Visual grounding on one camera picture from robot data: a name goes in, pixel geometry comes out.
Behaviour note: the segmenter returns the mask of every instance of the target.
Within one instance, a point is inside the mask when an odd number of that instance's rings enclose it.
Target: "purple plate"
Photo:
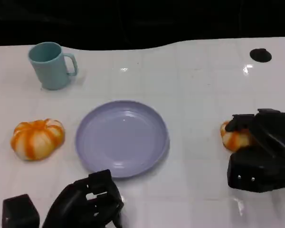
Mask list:
[[[76,149],[90,171],[125,178],[154,166],[169,150],[167,127],[152,108],[114,101],[91,111],[76,133]]]

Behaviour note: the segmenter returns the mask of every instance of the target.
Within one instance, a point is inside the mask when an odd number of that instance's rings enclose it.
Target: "white table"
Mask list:
[[[88,175],[74,147],[81,119],[105,102],[132,99],[162,115],[171,150],[152,172],[116,182],[125,199],[125,228],[285,228],[285,189],[257,194],[228,187],[230,154],[219,134],[232,114],[285,111],[285,38],[133,51],[64,48],[76,56],[80,73],[52,92],[40,88],[29,48],[0,47],[0,219],[3,199],[28,193],[43,221],[60,191]],[[254,48],[267,48],[272,60],[253,61]],[[9,144],[14,127],[44,118],[64,124],[64,145],[44,161],[21,161]]]

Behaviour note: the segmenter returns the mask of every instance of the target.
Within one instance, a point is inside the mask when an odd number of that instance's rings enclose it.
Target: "mug handle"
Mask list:
[[[66,56],[66,57],[69,57],[72,60],[72,63],[73,63],[73,66],[74,66],[74,72],[73,73],[69,73],[68,72],[68,75],[76,76],[77,73],[78,73],[78,67],[77,67],[77,62],[76,62],[75,56],[73,54],[71,54],[71,53],[64,53],[63,55]]]

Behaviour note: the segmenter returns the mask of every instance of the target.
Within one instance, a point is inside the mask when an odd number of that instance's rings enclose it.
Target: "orange and white pumpkin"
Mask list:
[[[223,144],[228,150],[236,152],[242,147],[253,145],[254,140],[248,129],[237,132],[226,132],[225,127],[228,123],[229,121],[226,121],[220,127]]]
[[[39,160],[59,147],[64,137],[65,130],[57,120],[22,122],[15,128],[10,145],[21,159]]]

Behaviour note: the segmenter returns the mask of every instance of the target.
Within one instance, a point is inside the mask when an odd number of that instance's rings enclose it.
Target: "toy pumpkin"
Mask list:
[[[220,127],[220,135],[222,136],[223,144],[228,150],[236,152],[242,147],[251,146],[253,144],[254,141],[248,129],[227,132],[225,127],[228,123],[229,121],[226,121]]]
[[[22,122],[14,130],[10,145],[23,160],[40,160],[59,147],[65,137],[62,123],[53,120]]]

